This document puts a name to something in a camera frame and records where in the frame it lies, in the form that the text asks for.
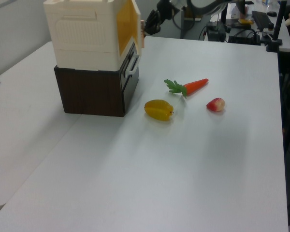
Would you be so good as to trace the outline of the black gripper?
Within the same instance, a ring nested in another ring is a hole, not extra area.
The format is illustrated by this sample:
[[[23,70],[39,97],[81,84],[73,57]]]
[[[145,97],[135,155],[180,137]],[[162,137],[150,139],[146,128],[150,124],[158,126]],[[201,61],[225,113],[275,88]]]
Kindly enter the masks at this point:
[[[159,22],[171,20],[177,14],[177,8],[170,0],[160,0],[157,3],[157,9],[152,10],[145,21],[145,36],[152,36],[160,32]]]

